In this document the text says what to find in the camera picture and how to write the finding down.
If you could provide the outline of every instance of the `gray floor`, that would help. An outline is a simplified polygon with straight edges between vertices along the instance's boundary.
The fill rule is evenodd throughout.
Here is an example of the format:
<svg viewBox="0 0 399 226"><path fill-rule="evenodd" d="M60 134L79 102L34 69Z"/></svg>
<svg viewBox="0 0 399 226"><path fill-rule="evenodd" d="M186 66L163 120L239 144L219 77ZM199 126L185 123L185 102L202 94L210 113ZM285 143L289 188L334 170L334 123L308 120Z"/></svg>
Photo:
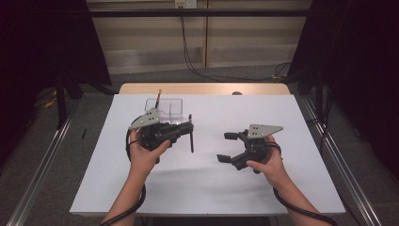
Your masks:
<svg viewBox="0 0 399 226"><path fill-rule="evenodd" d="M201 69L198 71L207 74L259 79L275 74L275 67L234 67ZM223 82L260 82L231 78L218 79ZM119 90L120 86L126 82L214 82L206 77L194 75L189 70L120 74L113 75L112 80L114 85L111 88L114 90ZM262 82L276 82L276 79ZM76 113L72 118L71 126L63 142L56 152L49 171L45 175L45 181L30 208L29 214L24 220L24 225L98 225L101 220L101 218L82 218L69 213L74 195L85 173L88 161L103 127L107 111L112 103L111 96L106 96L87 86L82 86L82 88L85 91L85 95L80 101L69 100L67 97L69 109L77 105ZM297 95L296 84L290 84L289 89L293 94L296 94L305 119L310 119L311 117L306 112L303 104L305 97ZM38 100L38 105L45 102L47 98ZM24 134L21 143L15 149L6 165L2 168L0 178L0 225L7 224L12 212L29 186L41 159L44 157L54 137L56 125L56 105L49 108L44 108L42 105L38 106L31 126ZM397 222L399 222L399 183L376 160L368 142L356 136L351 121L336 103L332 105L328 128L349 168L358 180L360 187L373 205L381 224L397 225ZM316 144L319 144L320 136L313 125L310 126L310 130ZM323 148L323 156L331 178L343 200L354 212L361 225L366 225L358 209L358 204L346 188L345 182L329 156L326 147ZM348 213L333 216L333 218L339 225L356 225L356 221ZM169 222L168 225L182 224L178 221L174 222ZM271 218L270 224L292 225L287 216Z"/></svg>

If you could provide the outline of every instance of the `human hand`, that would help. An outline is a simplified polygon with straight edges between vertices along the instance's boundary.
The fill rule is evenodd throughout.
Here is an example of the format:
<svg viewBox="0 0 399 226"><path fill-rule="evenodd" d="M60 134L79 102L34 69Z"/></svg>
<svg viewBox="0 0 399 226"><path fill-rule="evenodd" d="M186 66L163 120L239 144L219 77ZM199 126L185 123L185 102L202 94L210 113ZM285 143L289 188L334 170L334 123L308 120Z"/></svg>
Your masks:
<svg viewBox="0 0 399 226"><path fill-rule="evenodd" d="M265 142L276 142L273 136L267 136L264 138ZM266 177L267 182L275 187L276 189L281 188L282 186L288 185L291 183L291 179L288 176L287 171L282 163L281 155L279 154L279 150L277 148L270 148L271 149L271 157L270 159L265 162L255 162L252 160L247 161L247 165L254 170L260 171Z"/></svg>
<svg viewBox="0 0 399 226"><path fill-rule="evenodd" d="M139 140L140 134L133 130L130 133L130 140ZM140 141L130 144L130 172L138 173L139 175L147 177L153 167L155 166L156 159L164 153L169 147L170 141L166 140L158 148L149 151L140 145Z"/></svg>

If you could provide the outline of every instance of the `white paper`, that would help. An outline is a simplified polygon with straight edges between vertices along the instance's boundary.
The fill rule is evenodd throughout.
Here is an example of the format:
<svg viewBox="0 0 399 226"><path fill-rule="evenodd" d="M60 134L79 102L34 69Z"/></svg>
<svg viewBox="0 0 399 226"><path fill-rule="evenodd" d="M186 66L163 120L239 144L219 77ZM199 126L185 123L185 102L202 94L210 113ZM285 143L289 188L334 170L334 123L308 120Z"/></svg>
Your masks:
<svg viewBox="0 0 399 226"><path fill-rule="evenodd" d="M183 114L192 114L194 153L182 136L162 156L146 181L147 197L137 210L147 216L265 216L287 213L262 174L236 170L217 154L242 153L241 140L224 139L251 123L278 125L274 134L284 166L293 181L322 213L344 208L309 129L292 95L162 95L183 99ZM71 213L104 215L125 182L129 160L126 131L144 113L153 95L115 95Z"/></svg>

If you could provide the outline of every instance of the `beige wall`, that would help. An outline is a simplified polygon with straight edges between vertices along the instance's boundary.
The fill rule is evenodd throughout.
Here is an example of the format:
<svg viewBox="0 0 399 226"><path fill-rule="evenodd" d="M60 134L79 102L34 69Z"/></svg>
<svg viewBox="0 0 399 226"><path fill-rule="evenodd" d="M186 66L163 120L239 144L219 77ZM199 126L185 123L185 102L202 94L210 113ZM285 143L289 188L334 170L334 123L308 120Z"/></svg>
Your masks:
<svg viewBox="0 0 399 226"><path fill-rule="evenodd" d="M311 0L206 3L198 0L199 8L309 8ZM88 6L174 8L174 1L88 0ZM93 18L93 22L111 73L185 68L180 18ZM283 17L184 18L187 46L196 67L290 61L304 22L304 18Z"/></svg>

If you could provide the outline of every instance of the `table surface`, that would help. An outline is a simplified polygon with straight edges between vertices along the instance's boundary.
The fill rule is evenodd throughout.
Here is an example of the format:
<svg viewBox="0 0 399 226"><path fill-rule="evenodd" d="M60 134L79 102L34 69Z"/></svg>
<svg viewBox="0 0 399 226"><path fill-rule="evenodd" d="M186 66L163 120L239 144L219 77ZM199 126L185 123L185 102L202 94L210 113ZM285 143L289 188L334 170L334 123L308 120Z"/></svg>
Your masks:
<svg viewBox="0 0 399 226"><path fill-rule="evenodd" d="M126 103L144 105L146 100L156 97L159 89L162 89L167 98L182 98L184 111L195 113L193 120L196 151L183 152L189 150L188 138L184 136L161 157L161 163L154 168L146 182L148 195L137 211L139 215L209 217L271 216L286 213L285 207L276 201L271 186L262 175L255 175L250 169L237 171L229 164L218 163L215 158L216 153L234 156L244 150L242 143L225 141L222 136L224 132L244 131L248 128L249 121L264 121L264 115L271 122L268 124L275 123L284 127L283 131L275 134L275 138L283 149L285 167L298 187L322 213L344 212L295 97L290 95L285 85L125 84L120 93L135 95L116 95L71 213L82 216L106 213L118 195L129 168L125 154L110 154L109 149L123 148L123 144L113 143L113 140L125 134L120 129L126 129L126 121L122 119L131 118L132 114L144 113L144 106L140 109L125 107ZM235 91L244 95L228 96ZM220 107L220 103L224 104L223 108L213 112L214 117L209 117L209 109ZM250 118L239 117L240 120L237 120L235 114L223 112L240 112L236 114L242 116L248 110L251 111ZM303 147L303 150L299 152L297 147ZM93 186L108 188L97 192Z"/></svg>

